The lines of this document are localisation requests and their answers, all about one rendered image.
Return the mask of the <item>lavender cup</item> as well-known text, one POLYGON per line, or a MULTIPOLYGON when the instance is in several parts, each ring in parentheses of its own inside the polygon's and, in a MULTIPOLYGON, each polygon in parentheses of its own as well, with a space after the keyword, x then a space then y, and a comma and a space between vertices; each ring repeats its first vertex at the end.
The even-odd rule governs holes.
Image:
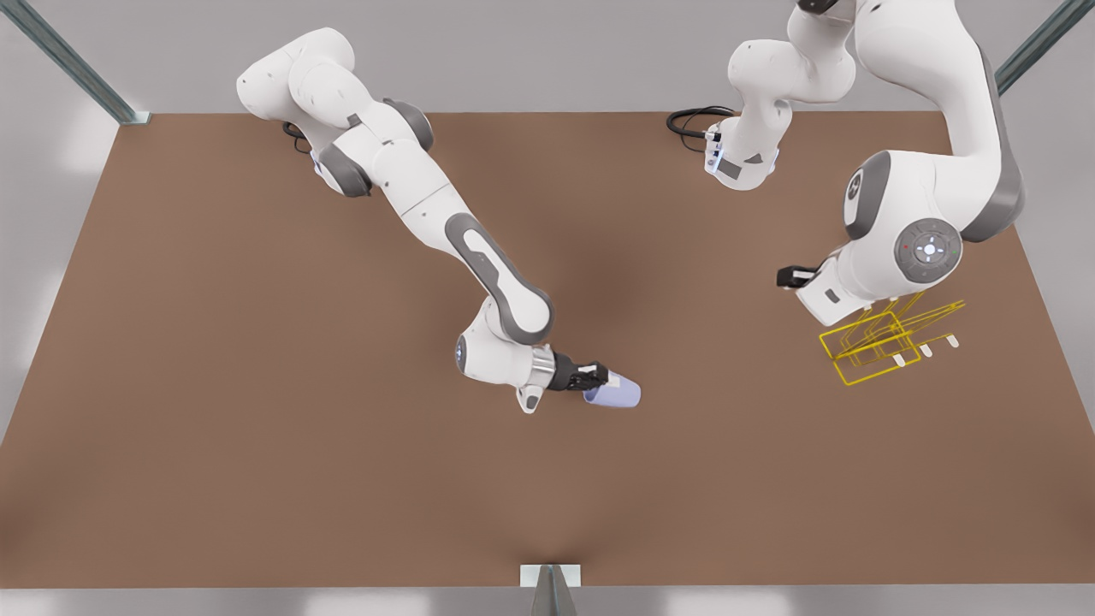
POLYGON ((607 408, 634 408, 642 398, 642 390, 629 377, 609 371, 607 382, 597 388, 583 391, 583 398, 591 405, 607 408))

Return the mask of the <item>silver frame post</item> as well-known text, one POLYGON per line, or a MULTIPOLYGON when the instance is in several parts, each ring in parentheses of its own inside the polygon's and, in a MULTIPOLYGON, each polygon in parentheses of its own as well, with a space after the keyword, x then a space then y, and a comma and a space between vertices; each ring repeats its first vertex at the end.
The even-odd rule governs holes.
POLYGON ((1062 0, 1051 15, 998 67, 998 95, 1003 95, 1008 88, 1015 85, 1092 10, 1095 10, 1095 0, 1062 0))
POLYGON ((535 589, 530 616, 578 616, 570 588, 580 585, 579 563, 520 566, 520 586, 535 589))
POLYGON ((151 121, 151 113, 135 111, 27 0, 0 0, 0 13, 11 19, 71 81, 97 102, 103 111, 110 113, 114 121, 122 126, 138 126, 151 121))

